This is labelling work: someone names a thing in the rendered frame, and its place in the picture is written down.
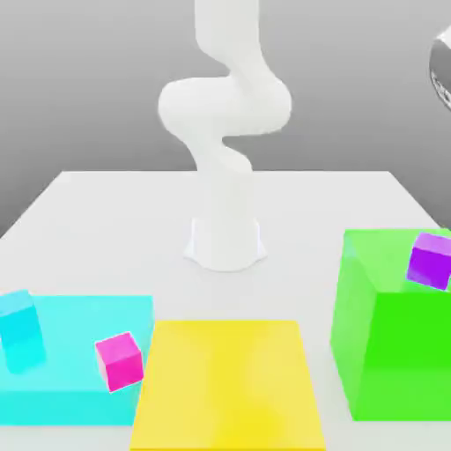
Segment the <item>small magenta cube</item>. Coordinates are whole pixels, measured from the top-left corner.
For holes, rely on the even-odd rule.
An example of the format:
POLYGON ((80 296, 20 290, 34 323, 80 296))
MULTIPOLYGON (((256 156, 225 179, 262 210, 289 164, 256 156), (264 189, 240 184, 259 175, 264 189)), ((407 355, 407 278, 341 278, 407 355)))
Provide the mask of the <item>small magenta cube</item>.
POLYGON ((100 374, 109 392, 115 392, 143 379, 143 355, 130 332, 95 342, 94 350, 100 374))

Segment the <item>small purple cube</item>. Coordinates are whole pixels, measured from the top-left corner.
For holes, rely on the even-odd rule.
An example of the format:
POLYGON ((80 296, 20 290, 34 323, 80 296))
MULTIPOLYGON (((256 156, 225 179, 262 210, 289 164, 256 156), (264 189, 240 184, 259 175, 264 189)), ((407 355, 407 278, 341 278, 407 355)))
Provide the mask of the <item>small purple cube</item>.
POLYGON ((411 250, 406 278, 445 291, 451 278, 451 238, 420 233, 411 250))

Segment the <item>small cyan cube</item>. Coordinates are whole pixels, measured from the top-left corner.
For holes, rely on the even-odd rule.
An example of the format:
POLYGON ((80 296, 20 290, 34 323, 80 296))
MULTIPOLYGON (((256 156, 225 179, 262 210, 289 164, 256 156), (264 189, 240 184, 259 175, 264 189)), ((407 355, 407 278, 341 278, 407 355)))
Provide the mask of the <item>small cyan cube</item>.
POLYGON ((13 374, 24 373, 45 361, 41 325, 28 290, 0 295, 0 342, 6 366, 13 374))

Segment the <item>large yellow box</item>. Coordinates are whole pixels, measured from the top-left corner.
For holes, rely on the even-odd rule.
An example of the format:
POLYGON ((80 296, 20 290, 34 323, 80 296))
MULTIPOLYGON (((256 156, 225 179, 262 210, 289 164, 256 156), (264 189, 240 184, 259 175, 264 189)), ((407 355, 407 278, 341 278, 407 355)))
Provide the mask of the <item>large yellow box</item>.
POLYGON ((158 321, 129 451, 326 451, 296 321, 158 321))

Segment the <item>large cyan box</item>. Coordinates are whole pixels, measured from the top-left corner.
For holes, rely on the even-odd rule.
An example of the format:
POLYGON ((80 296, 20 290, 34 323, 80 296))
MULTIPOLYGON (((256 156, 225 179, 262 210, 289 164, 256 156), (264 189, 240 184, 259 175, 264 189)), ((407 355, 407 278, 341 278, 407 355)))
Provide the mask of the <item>large cyan box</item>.
POLYGON ((146 356, 154 325, 152 297, 56 295, 33 300, 46 359, 13 374, 0 342, 0 425, 132 425, 141 385, 109 392, 94 343, 128 331, 146 356))

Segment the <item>large green box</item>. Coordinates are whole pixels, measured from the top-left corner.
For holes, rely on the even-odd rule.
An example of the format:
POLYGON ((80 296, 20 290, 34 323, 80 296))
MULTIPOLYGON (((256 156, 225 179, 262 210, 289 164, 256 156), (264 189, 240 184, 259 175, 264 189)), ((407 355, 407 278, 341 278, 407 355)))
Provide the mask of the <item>large green box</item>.
POLYGON ((445 291, 406 273, 422 232, 348 229, 330 345, 356 421, 451 421, 451 278, 445 291))

